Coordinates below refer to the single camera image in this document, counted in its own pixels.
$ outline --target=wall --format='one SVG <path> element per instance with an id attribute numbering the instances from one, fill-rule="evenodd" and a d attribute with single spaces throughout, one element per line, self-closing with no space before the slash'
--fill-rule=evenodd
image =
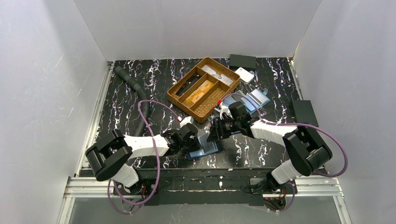
<path id="1" fill-rule="evenodd" d="M 323 0 L 295 55 L 304 99 L 345 146 L 353 223 L 394 223 L 396 2 Z M 343 166 L 339 150 L 327 168 Z"/>
<path id="2" fill-rule="evenodd" d="M 0 7 L 0 222 L 57 222 L 106 61 L 72 0 Z"/>
<path id="3" fill-rule="evenodd" d="M 75 0 L 108 61 L 291 57 L 321 0 Z"/>

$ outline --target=brown basket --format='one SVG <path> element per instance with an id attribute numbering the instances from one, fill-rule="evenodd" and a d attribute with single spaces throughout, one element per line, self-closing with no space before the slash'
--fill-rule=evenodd
<path id="1" fill-rule="evenodd" d="M 208 65 L 218 74 L 224 74 L 233 80 L 231 86 L 217 80 L 215 77 L 207 74 L 201 68 Z M 178 96 L 176 92 L 180 87 L 194 74 L 200 74 L 202 77 L 183 95 Z M 185 100 L 194 92 L 205 80 L 209 80 L 214 85 L 210 90 L 205 93 L 197 102 L 187 103 Z M 180 79 L 174 86 L 168 90 L 168 100 L 178 106 L 187 114 L 191 115 L 199 123 L 204 123 L 206 119 L 213 113 L 214 108 L 219 100 L 223 98 L 226 94 L 231 93 L 239 85 L 240 78 L 233 71 L 224 67 L 222 64 L 216 62 L 215 60 L 206 57 L 202 59 L 192 70 L 190 70 L 182 79 Z"/>

